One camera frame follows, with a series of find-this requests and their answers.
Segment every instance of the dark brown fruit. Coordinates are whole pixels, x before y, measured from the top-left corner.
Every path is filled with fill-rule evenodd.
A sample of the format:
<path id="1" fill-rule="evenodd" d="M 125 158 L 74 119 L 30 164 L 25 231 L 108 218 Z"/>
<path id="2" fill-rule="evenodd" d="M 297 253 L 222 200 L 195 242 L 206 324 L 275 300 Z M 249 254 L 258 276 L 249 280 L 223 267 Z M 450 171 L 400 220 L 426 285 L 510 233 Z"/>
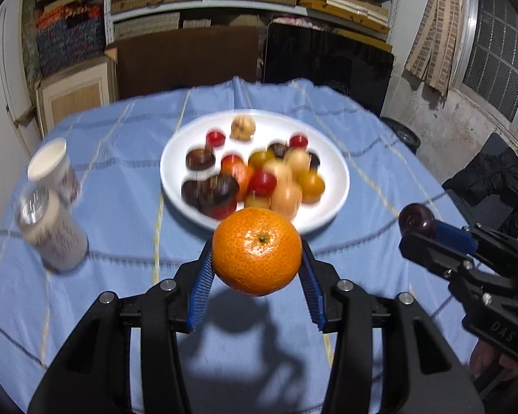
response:
<path id="1" fill-rule="evenodd" d="M 309 169 L 318 169 L 320 166 L 319 156 L 311 151 L 309 151 L 309 155 L 311 156 L 311 164 L 309 165 Z"/>
<path id="2" fill-rule="evenodd" d="M 182 200 L 187 204 L 199 210 L 199 182 L 196 180 L 187 180 L 182 184 L 181 188 Z"/>
<path id="3" fill-rule="evenodd" d="M 275 157 L 277 159 L 284 158 L 284 155 L 286 154 L 287 150 L 289 149 L 289 146 L 284 143 L 274 142 L 268 145 L 268 148 L 272 152 L 275 153 Z"/>
<path id="4" fill-rule="evenodd" d="M 204 213 L 212 208 L 231 203 L 240 186 L 230 174 L 217 174 L 198 185 L 198 200 Z"/>
<path id="5" fill-rule="evenodd" d="M 436 228 L 434 214 L 422 204 L 409 204 L 399 214 L 401 235 L 410 232 L 434 238 Z"/>
<path id="6" fill-rule="evenodd" d="M 213 166 L 215 155 L 210 148 L 195 148 L 186 154 L 186 167 L 190 171 L 203 171 Z"/>

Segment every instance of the walnut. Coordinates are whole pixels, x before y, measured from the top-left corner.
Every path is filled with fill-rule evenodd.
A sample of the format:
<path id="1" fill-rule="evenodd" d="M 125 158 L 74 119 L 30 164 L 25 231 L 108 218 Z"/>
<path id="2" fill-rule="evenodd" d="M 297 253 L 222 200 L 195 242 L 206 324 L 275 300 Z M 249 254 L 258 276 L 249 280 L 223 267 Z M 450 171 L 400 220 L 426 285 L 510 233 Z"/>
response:
<path id="1" fill-rule="evenodd" d="M 249 115 L 236 115 L 232 120 L 232 126 L 230 126 L 230 138 L 249 142 L 253 134 L 255 134 L 253 118 Z"/>

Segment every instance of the hand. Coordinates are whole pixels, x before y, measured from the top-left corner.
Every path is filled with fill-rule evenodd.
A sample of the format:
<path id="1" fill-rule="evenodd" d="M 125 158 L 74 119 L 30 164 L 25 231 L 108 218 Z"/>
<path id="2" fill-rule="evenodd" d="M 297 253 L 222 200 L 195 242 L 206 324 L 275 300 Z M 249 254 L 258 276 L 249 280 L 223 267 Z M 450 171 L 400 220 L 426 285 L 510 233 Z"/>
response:
<path id="1" fill-rule="evenodd" d="M 498 355 L 499 353 L 493 345 L 489 345 L 480 339 L 470 356 L 470 371 L 474 377 L 478 378 L 495 361 Z M 499 364 L 510 371 L 501 381 L 506 382 L 518 375 L 518 363 L 512 358 L 501 355 Z"/>

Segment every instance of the tangerine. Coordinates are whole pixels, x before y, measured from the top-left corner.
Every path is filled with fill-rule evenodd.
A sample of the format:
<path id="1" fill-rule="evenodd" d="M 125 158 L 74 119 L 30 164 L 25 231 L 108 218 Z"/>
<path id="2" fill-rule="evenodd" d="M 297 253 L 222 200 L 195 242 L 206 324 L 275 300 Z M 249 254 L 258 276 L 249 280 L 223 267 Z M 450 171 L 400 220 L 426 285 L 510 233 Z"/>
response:
<path id="1" fill-rule="evenodd" d="M 301 238 L 284 216 L 265 208 L 244 208 L 224 219 L 213 233 L 211 264 L 236 291 L 266 296 L 296 276 Z"/>

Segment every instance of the black cloth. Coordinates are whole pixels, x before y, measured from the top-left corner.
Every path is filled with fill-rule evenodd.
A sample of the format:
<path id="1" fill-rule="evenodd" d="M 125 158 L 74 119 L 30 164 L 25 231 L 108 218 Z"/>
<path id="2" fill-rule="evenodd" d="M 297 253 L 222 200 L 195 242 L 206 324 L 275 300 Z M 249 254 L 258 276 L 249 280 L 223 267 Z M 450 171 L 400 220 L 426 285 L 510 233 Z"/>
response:
<path id="1" fill-rule="evenodd" d="M 518 238 L 518 156 L 511 148 L 498 156 L 478 153 L 470 163 L 443 184 L 470 205 L 479 204 L 492 194 L 513 208 L 499 231 Z"/>

